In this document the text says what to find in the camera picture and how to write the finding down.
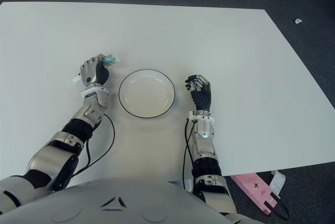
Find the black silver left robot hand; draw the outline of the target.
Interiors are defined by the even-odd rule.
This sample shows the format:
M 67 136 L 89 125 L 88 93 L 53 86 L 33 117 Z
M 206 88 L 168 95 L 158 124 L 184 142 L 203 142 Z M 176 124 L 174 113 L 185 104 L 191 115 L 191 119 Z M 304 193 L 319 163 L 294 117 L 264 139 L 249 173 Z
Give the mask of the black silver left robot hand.
M 84 62 L 80 67 L 82 82 L 85 86 L 91 84 L 104 85 L 109 78 L 109 71 L 104 63 L 105 56 L 99 54 Z

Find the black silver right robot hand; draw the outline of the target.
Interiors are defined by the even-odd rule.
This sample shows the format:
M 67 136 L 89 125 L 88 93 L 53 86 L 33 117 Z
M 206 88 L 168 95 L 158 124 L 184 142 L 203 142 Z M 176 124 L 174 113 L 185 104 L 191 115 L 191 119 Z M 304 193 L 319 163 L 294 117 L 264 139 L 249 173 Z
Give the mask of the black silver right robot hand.
M 191 75 L 185 80 L 185 87 L 190 92 L 196 110 L 210 112 L 211 87 L 210 82 L 202 75 Z

